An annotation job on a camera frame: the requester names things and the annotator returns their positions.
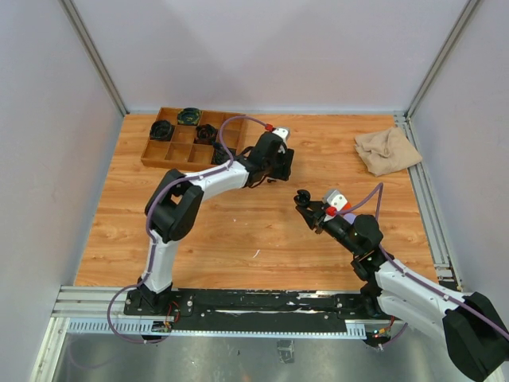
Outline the black round charging case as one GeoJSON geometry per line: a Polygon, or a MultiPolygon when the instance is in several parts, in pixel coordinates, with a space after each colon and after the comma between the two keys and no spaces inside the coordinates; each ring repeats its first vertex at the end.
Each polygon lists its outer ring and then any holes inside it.
{"type": "Polygon", "coordinates": [[[311,201],[311,194],[306,189],[299,189],[293,200],[296,206],[307,208],[311,201]]]}

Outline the purple earbud charging case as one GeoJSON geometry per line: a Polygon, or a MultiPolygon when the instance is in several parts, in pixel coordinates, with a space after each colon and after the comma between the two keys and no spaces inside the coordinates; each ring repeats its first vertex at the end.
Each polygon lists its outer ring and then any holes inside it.
{"type": "Polygon", "coordinates": [[[343,218],[349,223],[352,224],[356,219],[356,214],[354,213],[347,213],[343,215],[343,218]]]}

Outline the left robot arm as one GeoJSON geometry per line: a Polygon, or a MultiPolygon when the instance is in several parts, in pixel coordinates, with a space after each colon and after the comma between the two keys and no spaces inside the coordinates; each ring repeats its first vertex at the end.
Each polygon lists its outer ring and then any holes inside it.
{"type": "Polygon", "coordinates": [[[150,249],[137,285],[143,309],[159,315],[169,308],[178,247],[204,201],[231,190],[254,188],[266,179],[289,180],[294,155],[287,145],[289,136],[288,128],[276,127],[223,165],[195,173],[166,173],[145,210],[150,249]]]}

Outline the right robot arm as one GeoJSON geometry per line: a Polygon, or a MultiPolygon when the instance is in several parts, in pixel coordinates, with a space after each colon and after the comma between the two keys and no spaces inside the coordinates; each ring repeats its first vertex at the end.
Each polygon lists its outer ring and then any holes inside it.
{"type": "Polygon", "coordinates": [[[329,234],[352,254],[354,272],[365,282],[360,308],[366,316],[393,316],[433,338],[474,381],[486,380],[508,360],[508,330],[488,297],[451,290],[412,271],[382,248],[373,215],[340,211],[336,201],[311,201],[305,191],[294,202],[312,231],[329,234]]]}

